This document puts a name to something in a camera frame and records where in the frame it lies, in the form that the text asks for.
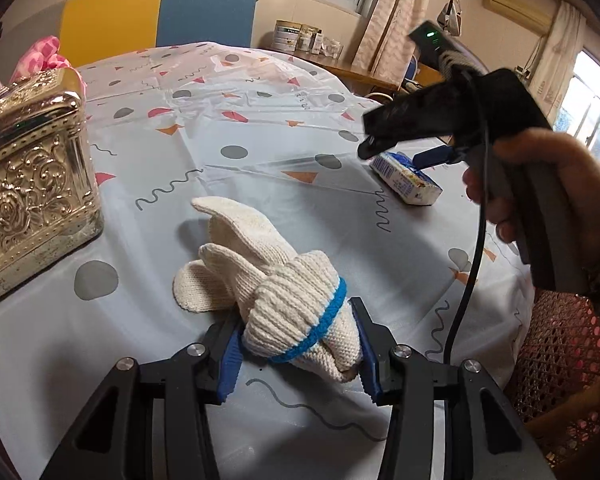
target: white soap bar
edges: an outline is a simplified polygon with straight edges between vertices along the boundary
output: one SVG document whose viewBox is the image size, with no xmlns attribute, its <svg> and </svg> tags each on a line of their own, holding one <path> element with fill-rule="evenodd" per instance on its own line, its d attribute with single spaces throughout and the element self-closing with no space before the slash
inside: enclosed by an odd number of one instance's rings
<svg viewBox="0 0 600 480">
<path fill-rule="evenodd" d="M 407 204 L 432 205 L 442 193 L 442 188 L 403 153 L 380 153 L 371 167 Z"/>
</svg>

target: tablecloth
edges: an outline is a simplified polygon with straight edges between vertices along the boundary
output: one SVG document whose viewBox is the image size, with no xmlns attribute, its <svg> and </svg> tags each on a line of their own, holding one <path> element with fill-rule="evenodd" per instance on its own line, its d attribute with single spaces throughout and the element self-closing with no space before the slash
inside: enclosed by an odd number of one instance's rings
<svg viewBox="0 0 600 480">
<path fill-rule="evenodd" d="M 251 205 L 299 253 L 323 250 L 375 322 L 442 357 L 477 235 L 463 164 L 427 170 L 443 189 L 433 206 L 405 205 L 355 154 L 361 116 L 378 104 L 285 54 L 197 43 L 80 72 L 104 232 L 0 301 L 0 437 L 24 480 L 119 358 L 170 357 L 222 316 L 185 312 L 172 295 L 207 241 L 193 196 Z M 453 361 L 477 358 L 506 383 L 532 298 L 515 245 L 489 226 Z M 228 401 L 208 408 L 223 479 L 376 478 L 389 416 L 359 379 L 329 384 L 252 356 Z M 438 430 L 434 451 L 439 478 Z"/>
</svg>

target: chair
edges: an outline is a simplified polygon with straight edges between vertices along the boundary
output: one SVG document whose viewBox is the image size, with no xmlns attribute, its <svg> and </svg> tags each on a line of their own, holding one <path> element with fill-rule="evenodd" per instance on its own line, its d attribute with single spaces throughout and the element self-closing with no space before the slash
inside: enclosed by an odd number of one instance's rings
<svg viewBox="0 0 600 480">
<path fill-rule="evenodd" d="M 0 79 L 37 38 L 60 38 L 74 66 L 154 46 L 215 41 L 248 47 L 256 0 L 67 0 L 0 38 Z"/>
</svg>

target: blue gripper pad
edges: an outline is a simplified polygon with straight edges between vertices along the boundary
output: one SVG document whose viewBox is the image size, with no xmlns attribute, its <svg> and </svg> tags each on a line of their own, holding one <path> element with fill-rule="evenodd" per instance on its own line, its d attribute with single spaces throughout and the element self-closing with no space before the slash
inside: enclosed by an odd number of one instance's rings
<svg viewBox="0 0 600 480">
<path fill-rule="evenodd" d="M 240 348 L 240 332 L 234 330 L 226 345 L 220 362 L 220 377 L 218 379 L 218 400 L 224 402 L 234 390 L 242 365 L 242 349 Z"/>
<path fill-rule="evenodd" d="M 368 337 L 362 325 L 358 320 L 358 314 L 356 309 L 352 309 L 353 317 L 356 320 L 358 326 L 358 333 L 360 334 L 360 346 L 362 347 L 362 362 L 360 363 L 360 380 L 362 381 L 362 387 L 365 393 L 371 397 L 371 400 L 378 403 L 378 397 L 380 396 L 380 383 L 378 380 L 378 361 L 376 360 L 376 354 L 374 354 L 369 344 Z"/>
</svg>

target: black cable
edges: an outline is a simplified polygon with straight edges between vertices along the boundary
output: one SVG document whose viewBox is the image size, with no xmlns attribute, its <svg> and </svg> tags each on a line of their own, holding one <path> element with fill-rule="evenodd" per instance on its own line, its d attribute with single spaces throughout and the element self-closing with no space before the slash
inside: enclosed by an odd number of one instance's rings
<svg viewBox="0 0 600 480">
<path fill-rule="evenodd" d="M 469 278 L 466 280 L 466 286 L 464 288 L 462 298 L 460 299 L 458 310 L 456 311 L 454 320 L 449 328 L 449 333 L 446 336 L 445 351 L 442 354 L 442 362 L 447 365 L 451 362 L 451 349 L 453 348 L 456 335 L 458 334 L 458 329 L 462 323 L 462 318 L 464 318 L 464 313 L 469 306 L 469 299 L 474 291 L 475 280 L 478 277 L 478 270 L 480 269 L 482 250 L 484 249 L 484 238 L 487 231 L 486 202 L 489 195 L 489 125 L 487 124 L 487 119 L 484 116 L 484 110 L 482 109 L 480 97 L 478 96 L 478 90 L 475 87 L 475 82 L 472 79 L 471 74 L 468 72 L 462 72 L 462 74 L 466 77 L 469 88 L 474 96 L 474 104 L 478 114 L 479 127 L 482 131 L 482 143 L 484 145 L 484 158 L 482 160 L 482 201 L 480 202 L 480 219 L 478 221 L 478 237 L 475 242 L 474 261 L 471 264 L 471 269 L 469 270 Z"/>
</svg>

